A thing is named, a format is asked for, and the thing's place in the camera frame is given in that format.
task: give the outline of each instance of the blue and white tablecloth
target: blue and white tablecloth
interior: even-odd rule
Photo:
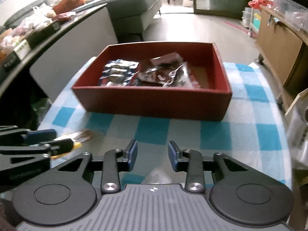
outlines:
[[[130,173],[121,173],[122,183],[141,183],[155,168],[162,169],[173,183],[182,183],[185,173],[173,172],[167,155],[167,142],[174,140],[180,149],[195,149],[204,156],[223,152],[291,188],[284,125],[273,93],[257,66],[224,63],[232,100],[222,122],[208,122],[86,112],[70,87],[92,61],[93,58],[67,84],[39,129],[54,128],[61,136],[88,128],[94,131],[95,138],[54,165],[84,151],[96,156],[110,149],[124,149],[131,139],[136,139],[135,167]],[[205,180],[213,183],[208,173]]]

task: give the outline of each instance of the silver screw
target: silver screw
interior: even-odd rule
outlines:
[[[117,188],[118,188],[118,185],[113,182],[108,182],[104,184],[103,186],[103,189],[108,190],[108,191],[113,191],[113,190],[116,190]]]
[[[194,191],[197,191],[197,190],[200,190],[200,189],[203,188],[203,186],[200,183],[198,183],[198,182],[190,183],[187,187],[190,190],[194,190]]]

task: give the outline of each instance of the gray ribbed plate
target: gray ribbed plate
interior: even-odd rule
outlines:
[[[87,216],[60,227],[27,223],[19,231],[287,231],[284,224],[246,228],[219,217],[202,195],[189,194],[180,185],[127,185],[120,193],[102,197]]]

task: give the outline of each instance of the door frame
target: door frame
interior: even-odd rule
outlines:
[[[234,13],[229,11],[197,9],[196,0],[193,0],[193,12],[194,14],[222,16],[222,17],[230,17],[236,19],[241,19],[243,16],[242,13]]]

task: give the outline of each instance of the red open-top box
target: red open-top box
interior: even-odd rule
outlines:
[[[105,64],[110,60],[143,61],[177,52],[203,88],[97,86]],[[107,46],[72,87],[87,111],[221,121],[232,92],[217,47],[199,42],[137,42]]]

